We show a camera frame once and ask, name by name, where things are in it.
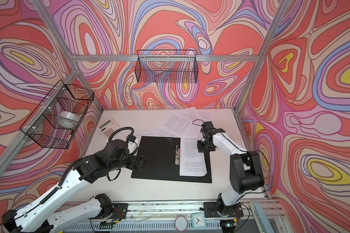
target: wire basket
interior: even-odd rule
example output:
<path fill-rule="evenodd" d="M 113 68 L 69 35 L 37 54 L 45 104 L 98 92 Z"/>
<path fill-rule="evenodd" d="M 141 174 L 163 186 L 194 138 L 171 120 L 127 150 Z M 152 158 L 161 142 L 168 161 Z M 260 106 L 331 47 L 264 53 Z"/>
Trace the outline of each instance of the wire basket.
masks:
<path fill-rule="evenodd" d="M 196 50 L 137 50 L 137 82 L 197 83 Z"/>
<path fill-rule="evenodd" d="M 93 91 L 63 84 L 34 124 L 20 130 L 41 147 L 67 149 L 93 99 Z"/>

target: robotic arm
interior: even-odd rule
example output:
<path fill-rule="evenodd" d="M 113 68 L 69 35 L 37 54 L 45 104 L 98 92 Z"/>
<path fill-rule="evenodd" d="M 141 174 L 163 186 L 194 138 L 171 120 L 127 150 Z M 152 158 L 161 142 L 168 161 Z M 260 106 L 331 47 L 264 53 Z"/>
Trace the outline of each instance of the robotic arm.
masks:
<path fill-rule="evenodd" d="M 212 122 L 202 124 L 202 141 L 197 141 L 199 152 L 215 151 L 218 147 L 226 156 L 230 156 L 229 187 L 218 196 L 218 212 L 227 216 L 238 201 L 247 193 L 262 187 L 264 177 L 259 154 L 247 151 L 233 142 L 223 129 L 214 128 Z M 244 170 L 244 164 L 250 169 Z"/>
<path fill-rule="evenodd" d="M 131 130 L 126 141 L 120 139 L 112 141 L 114 135 L 122 130 Z M 110 180 L 109 171 L 124 167 L 141 170 L 146 158 L 134 156 L 138 147 L 134 150 L 137 139 L 133 133 L 134 129 L 131 127 L 118 129 L 109 137 L 103 150 L 72 162 L 59 183 L 38 199 L 17 211 L 5 212 L 1 217 L 4 227 L 10 233 L 57 233 L 88 218 L 111 217 L 114 206 L 105 193 L 68 210 L 56 213 L 55 211 L 75 193 L 98 178 L 107 176 Z"/>

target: calculator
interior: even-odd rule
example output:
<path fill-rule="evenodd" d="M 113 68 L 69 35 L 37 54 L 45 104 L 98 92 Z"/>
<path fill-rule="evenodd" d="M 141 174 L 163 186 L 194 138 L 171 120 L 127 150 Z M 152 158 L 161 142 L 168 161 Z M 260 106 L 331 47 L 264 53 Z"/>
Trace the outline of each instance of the calculator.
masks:
<path fill-rule="evenodd" d="M 117 125 L 112 119 L 107 119 L 98 126 L 98 128 L 103 132 L 107 137 L 110 137 L 114 131 L 120 129 L 120 126 Z"/>

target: wall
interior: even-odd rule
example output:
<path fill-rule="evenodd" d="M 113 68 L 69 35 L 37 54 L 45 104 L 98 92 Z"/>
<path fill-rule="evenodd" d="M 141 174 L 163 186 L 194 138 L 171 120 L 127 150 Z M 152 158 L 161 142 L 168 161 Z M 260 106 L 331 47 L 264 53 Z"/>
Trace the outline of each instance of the wall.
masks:
<path fill-rule="evenodd" d="M 74 54 L 196 49 L 257 54 L 278 2 L 234 0 L 49 1 Z M 136 83 L 135 62 L 80 62 L 103 108 L 234 107 L 252 63 L 199 63 L 195 84 Z"/>
<path fill-rule="evenodd" d="M 70 67 L 31 0 L 0 1 L 0 154 L 50 88 Z M 38 198 L 79 157 L 97 120 L 91 106 L 68 150 L 29 141 L 0 178 L 1 215 Z"/>
<path fill-rule="evenodd" d="M 294 232 L 350 232 L 350 1 L 292 3 L 239 114 Z"/>

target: clipboard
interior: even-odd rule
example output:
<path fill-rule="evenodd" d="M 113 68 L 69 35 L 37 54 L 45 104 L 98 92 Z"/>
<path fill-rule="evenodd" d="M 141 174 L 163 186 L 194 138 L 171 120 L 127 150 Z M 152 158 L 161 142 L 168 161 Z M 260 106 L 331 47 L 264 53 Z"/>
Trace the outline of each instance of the clipboard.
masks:
<path fill-rule="evenodd" d="M 175 164 L 177 146 L 180 147 L 178 137 L 141 137 L 137 154 L 146 157 L 147 161 L 140 171 L 132 171 L 131 178 L 212 183 L 210 154 L 204 153 L 205 176 L 180 176 L 180 165 Z"/>

